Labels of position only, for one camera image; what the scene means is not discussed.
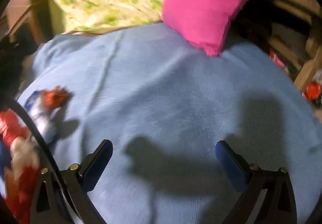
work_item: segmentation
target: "metal rivet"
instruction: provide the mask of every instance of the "metal rivet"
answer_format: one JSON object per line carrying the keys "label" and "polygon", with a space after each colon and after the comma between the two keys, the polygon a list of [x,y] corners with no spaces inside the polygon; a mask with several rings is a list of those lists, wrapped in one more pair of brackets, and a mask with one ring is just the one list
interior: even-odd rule
{"label": "metal rivet", "polygon": [[287,168],[285,168],[285,167],[281,167],[281,172],[283,172],[283,173],[287,173],[288,171],[287,171]]}
{"label": "metal rivet", "polygon": [[258,170],[260,167],[258,167],[258,165],[257,164],[251,164],[251,169],[252,170]]}
{"label": "metal rivet", "polygon": [[46,174],[48,172],[48,169],[47,168],[43,168],[42,170],[41,170],[41,174]]}
{"label": "metal rivet", "polygon": [[76,169],[78,169],[78,166],[79,166],[78,164],[74,163],[74,164],[70,165],[69,169],[76,170]]}

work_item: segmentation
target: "red and white toy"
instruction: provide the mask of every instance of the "red and white toy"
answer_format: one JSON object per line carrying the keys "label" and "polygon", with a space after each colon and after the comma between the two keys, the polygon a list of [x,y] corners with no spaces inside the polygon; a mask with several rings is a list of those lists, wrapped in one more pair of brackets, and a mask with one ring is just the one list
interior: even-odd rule
{"label": "red and white toy", "polygon": [[11,153],[12,169],[5,169],[5,202],[20,224],[29,224],[30,209],[37,179],[41,171],[35,143],[30,132],[20,126],[12,111],[0,113],[0,133]]}

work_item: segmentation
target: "bed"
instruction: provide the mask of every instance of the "bed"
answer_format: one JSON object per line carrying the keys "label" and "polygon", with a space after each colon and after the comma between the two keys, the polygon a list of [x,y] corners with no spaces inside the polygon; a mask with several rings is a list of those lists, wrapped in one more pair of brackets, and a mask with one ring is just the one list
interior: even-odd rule
{"label": "bed", "polygon": [[56,85],[72,93],[54,115],[60,169],[112,141],[89,193],[107,223],[220,224],[239,193],[214,155],[219,140],[263,169],[288,168],[298,223],[318,202],[322,124],[269,57],[232,31],[217,58],[163,23],[57,35],[38,49],[26,85],[20,104]]}

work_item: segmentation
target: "blurry toy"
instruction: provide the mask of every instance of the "blurry toy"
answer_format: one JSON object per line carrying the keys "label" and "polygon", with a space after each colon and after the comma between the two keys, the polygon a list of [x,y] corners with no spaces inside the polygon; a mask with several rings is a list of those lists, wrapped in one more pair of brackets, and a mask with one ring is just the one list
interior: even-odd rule
{"label": "blurry toy", "polygon": [[[47,143],[56,135],[50,116],[67,97],[67,91],[57,86],[52,91],[35,91],[25,103],[26,111]],[[11,154],[11,169],[4,170],[5,202],[20,224],[29,224],[33,194],[41,171],[35,149],[37,143],[32,141],[30,131],[20,126],[12,110],[0,113],[0,134]]]}
{"label": "blurry toy", "polygon": [[310,82],[303,95],[317,108],[322,108],[322,94],[320,84],[316,82]]}
{"label": "blurry toy", "polygon": [[270,59],[283,71],[286,72],[286,74],[293,79],[294,75],[297,74],[297,69],[292,65],[291,63],[287,62],[283,57],[278,55],[276,52],[274,52],[272,49],[269,50],[269,57]]}
{"label": "blurry toy", "polygon": [[31,203],[40,173],[40,160],[30,132],[19,125],[12,110],[0,113],[0,133],[10,149],[11,168],[5,169],[5,202],[20,224],[29,224]]}
{"label": "blurry toy", "polygon": [[46,143],[53,141],[56,135],[56,127],[50,119],[51,114],[64,103],[67,97],[67,91],[57,86],[52,91],[35,91],[25,103],[25,110]]}

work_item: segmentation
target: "black metal bracket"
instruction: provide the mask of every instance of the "black metal bracket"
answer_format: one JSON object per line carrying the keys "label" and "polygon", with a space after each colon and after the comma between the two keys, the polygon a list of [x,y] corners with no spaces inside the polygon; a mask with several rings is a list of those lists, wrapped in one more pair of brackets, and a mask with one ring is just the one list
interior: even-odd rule
{"label": "black metal bracket", "polygon": [[[79,164],[72,164],[61,171],[72,205],[83,223],[105,224],[87,192],[94,189],[112,157],[113,145],[103,140],[99,147]],[[30,224],[72,224],[60,186],[50,168],[44,168],[39,176],[33,196]]]}
{"label": "black metal bracket", "polygon": [[267,192],[254,224],[297,223],[295,197],[286,168],[268,171],[248,164],[224,140],[216,144],[215,151],[232,185],[243,193],[223,224],[246,223],[263,189]]}

